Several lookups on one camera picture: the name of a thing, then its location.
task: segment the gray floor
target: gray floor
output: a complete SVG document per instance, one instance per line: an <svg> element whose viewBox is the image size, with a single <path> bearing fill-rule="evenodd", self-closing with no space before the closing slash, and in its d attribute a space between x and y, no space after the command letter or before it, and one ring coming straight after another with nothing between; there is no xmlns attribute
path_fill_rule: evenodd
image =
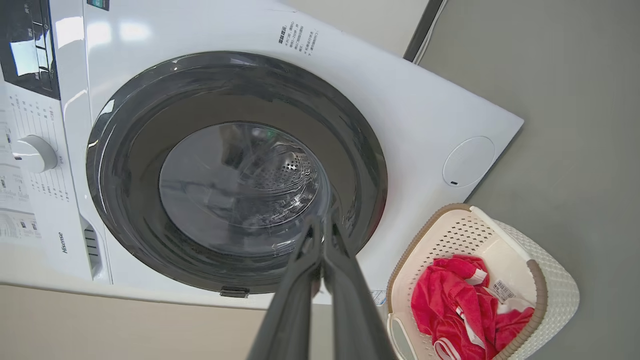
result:
<svg viewBox="0 0 640 360"><path fill-rule="evenodd" d="M535 359L637 358L640 3L449 0L421 66L525 119L469 202L573 275Z"/></svg>

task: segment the vent slot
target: vent slot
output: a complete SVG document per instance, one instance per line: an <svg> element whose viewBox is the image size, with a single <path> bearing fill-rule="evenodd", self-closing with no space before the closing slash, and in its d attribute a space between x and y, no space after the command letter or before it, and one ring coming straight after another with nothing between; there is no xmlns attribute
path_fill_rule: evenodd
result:
<svg viewBox="0 0 640 360"><path fill-rule="evenodd" d="M102 261L100 260L100 247L98 246L97 237L91 225L84 230L84 242L86 244L86 253L89 255L89 262L91 263L91 275L95 277L102 270Z"/></svg>

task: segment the hisense logo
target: hisense logo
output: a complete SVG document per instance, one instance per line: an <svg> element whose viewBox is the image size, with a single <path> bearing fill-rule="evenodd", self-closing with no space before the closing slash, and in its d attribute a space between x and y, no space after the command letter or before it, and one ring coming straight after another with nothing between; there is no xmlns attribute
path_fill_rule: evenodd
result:
<svg viewBox="0 0 640 360"><path fill-rule="evenodd" d="M65 254L67 254L67 245L65 244L65 237L62 236L62 233L58 233L58 236L60 237L60 247L62 248L62 252L64 252Z"/></svg>

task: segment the red cloth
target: red cloth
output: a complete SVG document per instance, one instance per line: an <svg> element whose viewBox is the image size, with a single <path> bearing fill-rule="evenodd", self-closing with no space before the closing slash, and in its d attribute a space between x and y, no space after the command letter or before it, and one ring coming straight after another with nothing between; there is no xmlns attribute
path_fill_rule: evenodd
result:
<svg viewBox="0 0 640 360"><path fill-rule="evenodd" d="M465 255L435 259L418 280L413 317L441 358L492 359L529 322L532 307L498 314L500 303L485 290L488 285L484 261Z"/></svg>

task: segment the laundry basket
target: laundry basket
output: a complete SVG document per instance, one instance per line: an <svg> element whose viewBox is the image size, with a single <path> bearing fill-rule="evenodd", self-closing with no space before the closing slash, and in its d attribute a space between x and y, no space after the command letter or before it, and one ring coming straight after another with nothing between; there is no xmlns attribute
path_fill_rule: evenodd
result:
<svg viewBox="0 0 640 360"><path fill-rule="evenodd" d="M524 359L557 334L576 312L578 287L569 273L520 231L467 204L438 210L413 239L387 288L390 339L404 360L436 359L431 336L418 331L411 298L416 282L435 258L469 254L488 268L489 288L536 304L520 334L495 359Z"/></svg>

